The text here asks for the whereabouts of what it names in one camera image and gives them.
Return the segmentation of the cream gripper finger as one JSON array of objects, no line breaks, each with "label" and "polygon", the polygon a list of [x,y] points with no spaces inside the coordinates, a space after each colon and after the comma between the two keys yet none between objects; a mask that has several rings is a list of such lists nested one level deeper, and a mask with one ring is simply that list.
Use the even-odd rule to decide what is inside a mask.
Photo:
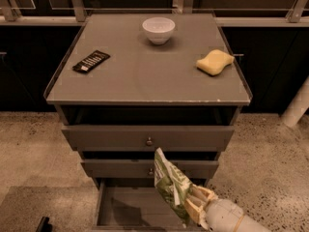
[{"label": "cream gripper finger", "polygon": [[206,222],[206,206],[207,203],[205,201],[193,195],[189,195],[184,201],[184,208],[191,219],[205,230],[209,230],[210,227]]},{"label": "cream gripper finger", "polygon": [[218,196],[210,189],[201,186],[192,186],[191,201],[197,207],[207,207],[213,200],[216,200]]}]

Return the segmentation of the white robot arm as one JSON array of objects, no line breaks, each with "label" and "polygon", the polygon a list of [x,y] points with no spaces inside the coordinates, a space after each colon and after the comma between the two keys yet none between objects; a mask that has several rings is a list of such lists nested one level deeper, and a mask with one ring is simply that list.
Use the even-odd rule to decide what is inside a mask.
[{"label": "white robot arm", "polygon": [[308,232],[308,85],[283,115],[242,114],[209,188],[210,232]]}]

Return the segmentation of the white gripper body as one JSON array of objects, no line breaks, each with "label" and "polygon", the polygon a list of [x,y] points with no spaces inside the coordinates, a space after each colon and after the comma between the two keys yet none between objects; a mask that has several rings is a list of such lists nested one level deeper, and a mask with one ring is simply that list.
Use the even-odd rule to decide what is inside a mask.
[{"label": "white gripper body", "polygon": [[228,199],[213,200],[206,210],[211,232],[239,232],[243,218],[243,209]]}]

